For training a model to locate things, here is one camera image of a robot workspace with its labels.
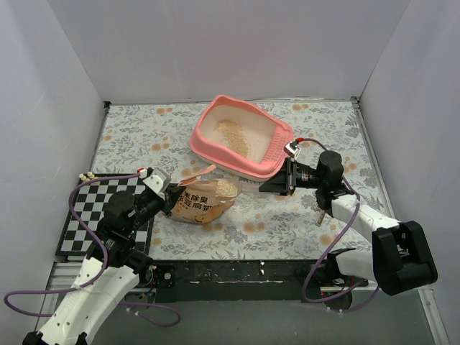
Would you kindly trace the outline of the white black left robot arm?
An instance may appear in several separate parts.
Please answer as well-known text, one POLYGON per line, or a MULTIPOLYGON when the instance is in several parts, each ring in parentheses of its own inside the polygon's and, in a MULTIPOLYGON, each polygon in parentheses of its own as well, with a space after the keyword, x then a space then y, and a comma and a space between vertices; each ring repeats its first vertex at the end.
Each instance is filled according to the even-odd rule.
POLYGON ((135 248, 135 234, 159 212, 169 214, 183 191, 173 183, 158 193, 145 188, 139 195, 113 194, 96 229, 99 240, 90 245, 70 291, 23 344, 91 344, 124 296, 151 283, 153 260, 135 248))

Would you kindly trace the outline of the pink cat litter box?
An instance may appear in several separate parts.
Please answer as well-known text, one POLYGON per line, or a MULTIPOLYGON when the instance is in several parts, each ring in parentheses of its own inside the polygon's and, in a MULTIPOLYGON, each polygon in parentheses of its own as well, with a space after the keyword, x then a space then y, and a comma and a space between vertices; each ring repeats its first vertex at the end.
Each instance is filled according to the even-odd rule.
POLYGON ((190 136, 202 160, 255 181, 273 177, 294 137, 292 127, 247 101, 218 95, 199 117, 190 136))

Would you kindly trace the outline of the orange cat litter bag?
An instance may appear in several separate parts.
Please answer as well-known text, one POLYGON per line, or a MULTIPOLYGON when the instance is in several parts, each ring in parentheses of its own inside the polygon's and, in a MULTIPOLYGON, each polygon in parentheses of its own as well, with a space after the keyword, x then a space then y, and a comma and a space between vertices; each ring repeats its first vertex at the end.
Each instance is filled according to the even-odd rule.
POLYGON ((217 198, 214 193, 217 179, 202 179, 204 175, 213 172, 215 165, 209 165, 189 178, 181 180, 178 185, 186 189, 180 196, 169 217, 175 221, 190 224, 207 224, 218 219, 226 210, 231 208, 236 198, 217 198))

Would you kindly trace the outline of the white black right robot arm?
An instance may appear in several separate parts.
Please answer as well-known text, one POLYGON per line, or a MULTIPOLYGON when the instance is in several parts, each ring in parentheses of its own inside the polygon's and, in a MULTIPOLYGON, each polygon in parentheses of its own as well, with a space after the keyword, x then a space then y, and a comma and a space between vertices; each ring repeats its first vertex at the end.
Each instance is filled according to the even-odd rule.
POLYGON ((346 184, 343 172, 341 155, 334 151, 322 152, 316 167, 288 157, 258 190, 287 196, 296 188, 313 189, 322 211, 372 245, 368 252, 340 249, 328 253, 325 276, 332 285, 344 284, 354 276, 376 282, 387 295, 397 295, 435 283, 438 270, 422 226, 398 221, 362 203, 346 184))

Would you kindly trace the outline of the clear plastic litter scoop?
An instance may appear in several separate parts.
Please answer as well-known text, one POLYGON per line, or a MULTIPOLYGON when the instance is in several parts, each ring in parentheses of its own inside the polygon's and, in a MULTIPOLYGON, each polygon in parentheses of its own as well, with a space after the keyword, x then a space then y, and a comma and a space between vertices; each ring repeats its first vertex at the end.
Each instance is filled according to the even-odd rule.
POLYGON ((217 198, 236 198, 240 194, 258 193, 261 183, 254 181, 240 181, 232 179, 217 179, 214 195, 217 198))

